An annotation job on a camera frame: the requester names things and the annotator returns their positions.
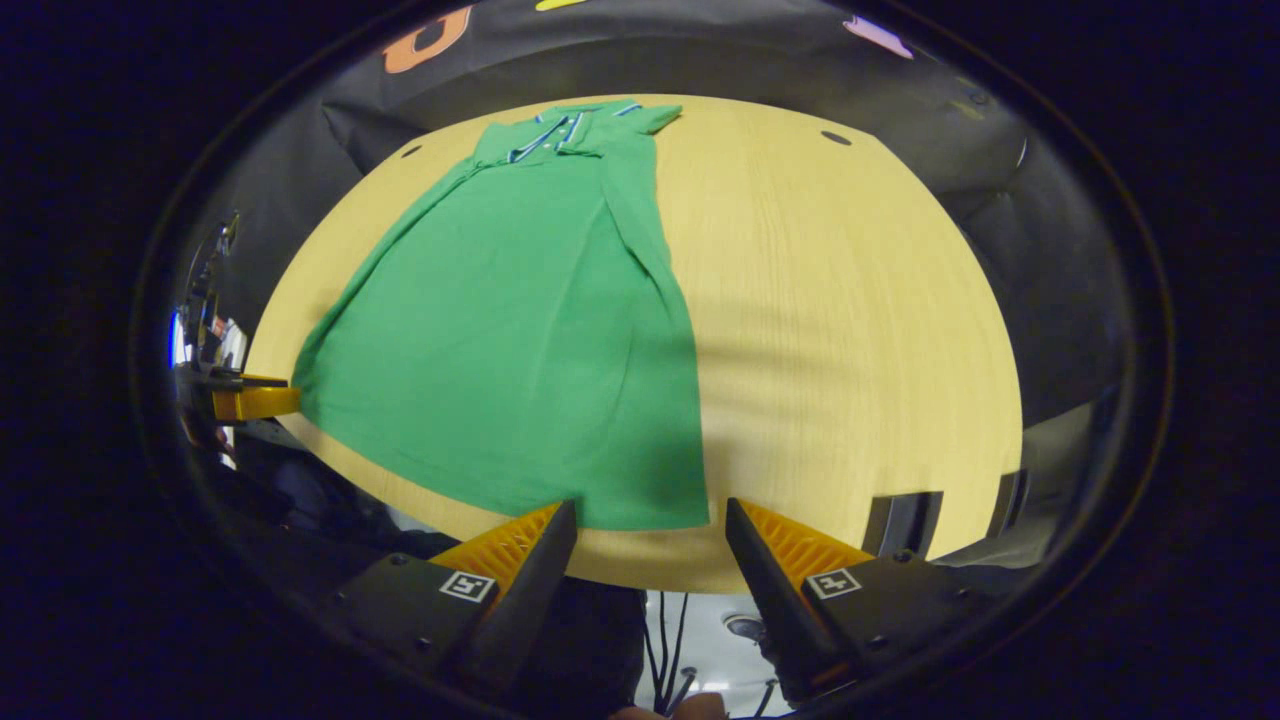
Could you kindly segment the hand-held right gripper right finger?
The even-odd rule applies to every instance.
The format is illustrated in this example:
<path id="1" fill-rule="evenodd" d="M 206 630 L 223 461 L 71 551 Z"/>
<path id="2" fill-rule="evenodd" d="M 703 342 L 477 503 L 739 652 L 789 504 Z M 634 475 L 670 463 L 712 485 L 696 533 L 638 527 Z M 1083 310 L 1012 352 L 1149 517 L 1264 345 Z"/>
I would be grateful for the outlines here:
<path id="1" fill-rule="evenodd" d="M 724 537 L 792 706 L 893 671 L 991 605 L 910 551 L 877 557 L 746 500 L 728 498 Z"/>

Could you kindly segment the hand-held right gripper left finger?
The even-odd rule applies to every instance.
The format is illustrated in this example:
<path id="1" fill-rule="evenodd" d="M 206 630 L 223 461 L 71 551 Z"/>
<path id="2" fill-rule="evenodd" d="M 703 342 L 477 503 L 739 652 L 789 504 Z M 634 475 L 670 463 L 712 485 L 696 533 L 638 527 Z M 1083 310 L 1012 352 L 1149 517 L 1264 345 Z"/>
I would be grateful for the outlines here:
<path id="1" fill-rule="evenodd" d="M 577 539 L 570 498 L 428 560 L 389 553 L 328 596 L 328 625 L 415 676 L 499 700 L 534 650 Z"/>

